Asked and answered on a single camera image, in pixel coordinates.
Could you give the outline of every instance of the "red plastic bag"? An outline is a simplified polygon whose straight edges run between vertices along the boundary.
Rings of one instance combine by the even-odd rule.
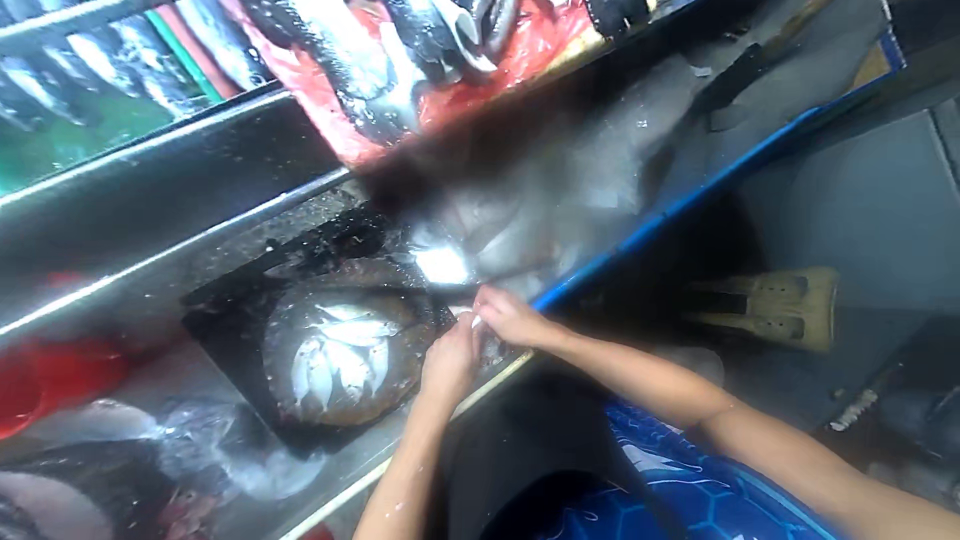
[[[390,21],[389,15],[377,2],[359,2],[363,2],[363,7],[357,7],[355,1],[350,6],[351,12],[379,41],[378,24]],[[390,151],[390,147],[357,133],[343,113],[323,70],[309,55],[271,43],[253,25],[239,0],[221,0],[221,3],[243,26],[267,66],[293,92],[310,121],[347,166],[368,163]],[[482,85],[460,82],[426,91],[420,98],[420,132],[439,130],[497,94],[536,77],[590,25],[584,0],[568,0],[560,6],[552,5],[550,0],[521,0],[515,31],[496,72]],[[406,134],[400,143],[411,136],[416,135]]]

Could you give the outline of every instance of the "blue trim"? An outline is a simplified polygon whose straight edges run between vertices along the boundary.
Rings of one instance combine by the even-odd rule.
[[[584,266],[574,270],[572,273],[568,274],[566,277],[560,280],[553,288],[548,289],[539,295],[532,303],[534,309],[538,311],[543,311],[548,307],[554,305],[559,301],[564,295],[573,290],[574,287],[585,282],[589,277],[599,271],[601,268],[611,262],[616,258],[620,253],[630,252],[643,246],[645,243],[653,239],[655,230],[665,222],[667,219],[676,216],[680,212],[693,206],[695,202],[700,200],[704,195],[709,191],[715,189],[718,185],[722,184],[734,174],[741,172],[740,169],[750,164],[752,160],[757,159],[758,156],[769,149],[778,142],[783,137],[787,136],[796,129],[798,126],[803,124],[806,120],[813,118],[823,112],[827,112],[833,107],[839,105],[840,103],[852,99],[854,95],[857,95],[859,92],[864,90],[867,87],[874,86],[879,84],[880,81],[883,81],[887,77],[893,76],[894,73],[900,71],[903,67],[906,66],[906,61],[903,60],[903,55],[900,52],[900,47],[897,45],[896,37],[893,35],[893,31],[890,27],[887,28],[887,31],[880,36],[880,48],[883,50],[884,55],[887,56],[887,61],[891,65],[891,71],[876,79],[873,79],[866,85],[863,85],[859,88],[855,88],[846,94],[824,104],[819,107],[814,107],[802,112],[799,116],[791,120],[782,128],[776,130],[767,138],[760,141],[756,146],[750,149],[749,152],[741,156],[738,160],[734,161],[726,168],[722,169],[718,174],[714,175],[706,184],[702,185],[700,188],[696,189],[692,193],[687,194],[685,197],[675,202],[673,205],[668,207],[666,210],[661,211],[656,215],[647,215],[641,217],[640,219],[646,219],[640,224],[639,228],[634,231],[626,240],[623,240],[613,248],[601,253],[597,257],[593,258]]]
[[[900,71],[906,67],[906,58],[903,56],[903,51],[900,50],[897,35],[890,27],[887,27],[887,31],[880,35],[880,50],[883,51],[883,56],[886,57],[887,63],[890,64],[890,69],[893,71]]]
[[[816,522],[813,518],[810,517],[809,511],[804,511],[802,508],[797,506],[791,499],[791,497],[784,497],[781,491],[771,485],[771,482],[763,481],[749,471],[745,471],[742,467],[736,468],[737,476],[748,482],[750,485],[756,489],[762,491],[765,495],[776,501],[779,505],[783,506],[785,509],[792,512],[795,516],[801,519],[805,525],[817,531],[817,534],[820,534],[827,540],[839,540],[837,536],[833,535],[830,531],[826,530],[822,525]]]
[[[695,202],[700,200],[701,197],[707,194],[708,191],[716,188],[722,182],[732,177],[741,167],[746,166],[751,160],[756,158],[760,153],[770,148],[775,142],[780,140],[782,137],[789,134],[797,126],[804,123],[807,119],[812,118],[819,114],[820,112],[828,109],[830,104],[822,107],[815,107],[813,109],[807,110],[797,116],[787,125],[773,132],[772,135],[763,139],[758,145],[750,149],[749,152],[741,156],[738,160],[734,161],[726,168],[720,171],[719,174],[715,175],[710,179],[706,184],[704,184],[699,189],[689,193],[679,201],[675,202],[666,210],[660,212],[657,215],[649,216],[649,220],[640,225],[639,229],[634,231],[626,240],[620,242],[618,245],[614,246],[612,249],[607,250],[604,253],[601,253],[599,256],[593,258],[590,262],[575,270],[571,275],[561,280],[559,283],[554,285],[553,288],[547,290],[541,294],[536,300],[534,300],[531,305],[534,309],[543,311],[548,307],[552,306],[555,302],[560,300],[563,295],[571,291],[575,286],[584,282],[596,273],[598,270],[603,268],[608,262],[613,260],[620,253],[630,252],[634,249],[641,247],[645,243],[649,242],[653,238],[653,232],[660,226],[661,223],[667,219],[676,216],[683,210],[693,206]]]

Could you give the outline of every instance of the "green surface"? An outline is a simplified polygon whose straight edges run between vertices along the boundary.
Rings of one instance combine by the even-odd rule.
[[[46,124],[25,133],[0,122],[0,195],[16,191],[51,173],[166,125],[170,114],[148,98],[133,99],[118,91],[77,90],[81,110],[99,118],[74,126],[48,115]]]

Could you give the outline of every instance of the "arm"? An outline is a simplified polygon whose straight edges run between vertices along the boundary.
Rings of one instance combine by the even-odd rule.
[[[474,310],[502,339],[544,349],[677,427],[699,425],[723,454],[776,482],[856,538],[946,539],[960,516],[870,479],[812,437],[656,356],[591,339],[484,287]]]
[[[427,351],[420,393],[390,466],[367,501],[353,540],[422,538],[444,429],[473,381],[477,350],[472,321],[473,314],[464,313]]]

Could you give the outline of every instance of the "hand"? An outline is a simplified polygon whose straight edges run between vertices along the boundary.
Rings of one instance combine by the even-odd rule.
[[[489,285],[477,291],[473,311],[500,339],[512,345],[545,348],[567,332],[513,294]]]
[[[472,328],[474,315],[460,314],[457,324],[433,342],[423,361],[420,395],[450,412],[466,396],[476,376],[480,327]]]

